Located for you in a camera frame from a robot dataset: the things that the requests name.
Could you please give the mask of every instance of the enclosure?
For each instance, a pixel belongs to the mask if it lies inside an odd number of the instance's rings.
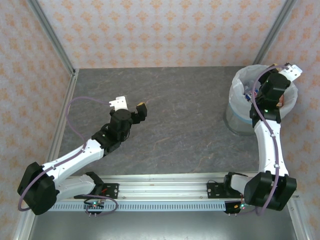
[[[135,182],[144,176],[155,181],[160,176],[185,178],[192,183],[201,179],[205,184],[210,178],[222,179],[222,173],[258,171],[256,136],[234,134],[224,122],[229,89],[236,72],[245,66],[286,62],[303,70],[294,81],[296,104],[282,119],[280,133],[283,159],[290,176],[297,179],[297,191],[285,211],[267,211],[261,222],[278,235],[260,233],[281,239],[320,236],[317,1],[4,0],[0,13],[1,239],[40,239],[43,232],[39,229],[45,228],[49,219],[48,228],[57,227],[51,236],[63,232],[61,238],[71,238],[75,235],[62,231],[58,219],[77,219],[79,226],[86,221],[80,213],[68,212],[48,212],[35,218],[16,207],[17,188],[29,164],[51,162],[83,144],[66,124],[70,100],[88,96],[108,103],[126,96],[129,110],[134,111],[141,102],[148,110],[146,120],[132,126],[119,149],[75,176],[92,171],[124,184],[126,178]],[[110,121],[110,110],[108,104],[79,100],[71,105],[68,116],[89,139]],[[180,187],[186,184],[178,182]],[[221,212],[212,216],[202,211],[119,212],[114,226],[127,219],[123,225],[129,226],[136,239],[170,238],[174,227],[164,225],[167,235],[161,235],[147,231],[147,227],[152,229],[148,222],[158,218],[161,226],[168,218],[175,222],[194,219],[176,227],[186,232],[176,239],[197,239],[205,232],[200,226],[218,226],[217,219],[223,219],[225,227],[241,222],[240,216],[228,221]],[[130,222],[137,218],[141,223],[137,221],[133,230]],[[274,219],[286,222],[283,235]],[[254,221],[244,217],[248,224]],[[198,226],[197,231],[191,226]],[[117,237],[117,231],[110,229],[101,234],[108,232],[113,239]],[[249,230],[246,233],[243,238],[254,238]],[[78,234],[80,238],[88,232],[79,230]],[[213,234],[208,231],[202,239]]]

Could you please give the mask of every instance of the plastic bag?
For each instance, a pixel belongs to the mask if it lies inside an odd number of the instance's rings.
[[[250,118],[251,102],[247,101],[244,96],[245,88],[248,86],[252,89],[253,83],[258,75],[268,68],[268,65],[251,65],[240,69],[232,80],[229,91],[229,104],[234,114],[243,122],[252,124]],[[295,106],[298,98],[298,89],[291,82],[290,86],[284,92],[284,105],[280,108],[280,116],[284,118]]]

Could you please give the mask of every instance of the marble-patterned surface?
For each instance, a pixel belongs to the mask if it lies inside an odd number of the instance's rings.
[[[256,137],[227,129],[223,113],[229,88],[241,67],[81,69],[73,97],[108,102],[125,95],[129,110],[140,102],[146,121],[133,125],[127,141],[76,175],[177,174],[256,171]],[[107,105],[81,100],[71,106],[73,125],[90,138],[110,121]],[[82,141],[66,126],[60,156]]]

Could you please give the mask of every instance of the patterned wallpaper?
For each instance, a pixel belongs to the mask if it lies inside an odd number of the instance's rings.
[[[285,0],[40,0],[75,68],[243,66]]]
[[[18,185],[27,165],[45,161],[69,79],[27,1],[1,0],[1,240],[13,239]]]
[[[297,64],[304,73],[295,108],[284,119],[282,146],[289,174],[309,209],[308,222],[320,237],[320,5],[300,0],[283,26],[264,64]]]

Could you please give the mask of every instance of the purple cable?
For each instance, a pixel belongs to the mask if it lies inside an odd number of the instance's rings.
[[[256,78],[256,80],[254,81],[254,84],[253,84],[253,87],[252,87],[252,96],[255,95],[255,89],[256,89],[256,84],[258,82],[258,80],[262,77],[263,74],[265,74],[266,72],[272,70],[272,69],[277,69],[277,68],[282,68],[282,69],[288,69],[287,66],[285,65],[277,65],[277,66],[271,66],[271,67],[268,67],[266,70],[262,71],[259,76]],[[276,165],[279,165],[279,149],[278,149],[278,144],[277,144],[277,139],[276,139],[276,136],[274,135],[274,131],[272,130],[272,128],[270,127],[270,125],[268,124],[267,120],[264,118],[264,116],[262,115],[262,113],[260,112],[258,106],[257,106],[257,103],[256,103],[256,98],[253,97],[252,98],[252,103],[253,103],[253,106],[256,110],[256,112],[258,113],[260,119],[264,122],[264,124],[266,125],[266,127],[268,128],[269,132],[270,132],[270,135],[272,137],[272,140],[273,140],[273,145],[274,145],[274,153],[275,153],[275,164]],[[274,183],[273,183],[273,186],[271,188],[271,191],[269,193],[269,196],[267,198],[267,200],[265,201],[263,207],[261,208],[261,211],[259,212],[258,211],[258,208],[255,209],[255,212],[258,216],[261,216],[264,214],[268,204],[270,203],[275,191],[276,191],[276,188],[277,188],[277,184],[278,184],[278,180],[279,180],[279,168],[276,167],[275,168],[275,178],[274,178]]]
[[[27,208],[22,208],[22,202],[27,194],[27,192],[30,190],[30,188],[35,184],[36,181],[38,181],[43,175],[45,175],[47,172],[49,172],[50,170],[62,165],[62,164],[65,164],[66,162],[76,158],[77,156],[79,156],[83,151],[84,149],[86,148],[87,146],[87,141],[85,140],[85,137],[80,133],[78,132],[71,124],[70,120],[69,120],[69,117],[68,117],[68,110],[69,110],[69,107],[70,105],[76,101],[76,100],[79,100],[79,99],[88,99],[88,100],[91,100],[91,101],[94,101],[94,102],[97,102],[97,103],[100,103],[100,104],[109,104],[108,102],[104,102],[104,101],[100,101],[100,100],[97,100],[97,99],[94,99],[92,97],[88,97],[88,96],[78,96],[78,97],[75,97],[74,99],[72,99],[70,102],[68,102],[68,104],[66,105],[66,108],[65,108],[65,119],[66,119],[66,122],[68,123],[69,127],[71,128],[72,131],[74,131],[75,134],[77,134],[82,140],[83,140],[83,148],[80,149],[80,151],[78,151],[75,155],[55,164],[54,166],[51,166],[49,167],[48,169],[44,170],[43,172],[41,172],[38,176],[36,176],[30,183],[29,185],[25,188],[25,190],[23,191],[23,193],[21,194],[20,196],[20,199],[19,199],[19,202],[18,202],[18,210],[21,211],[21,212],[25,212],[25,211],[28,211],[30,210],[30,207],[27,207]]]
[[[89,197],[89,198],[95,198],[95,199],[107,199],[107,200],[111,200],[112,202],[115,203],[115,207],[114,209],[112,209],[111,211],[107,211],[107,212],[104,212],[104,213],[100,213],[99,215],[96,215],[97,216],[105,216],[105,215],[108,215],[108,214],[112,214],[114,213],[118,207],[119,207],[119,204],[116,200],[114,200],[113,198],[111,197],[108,197],[108,196],[99,196],[99,195],[91,195],[91,194],[83,194],[82,196],[84,197]],[[88,209],[92,206],[93,204],[89,204],[86,209],[85,209],[85,213],[89,215],[90,217],[90,212],[88,211]]]

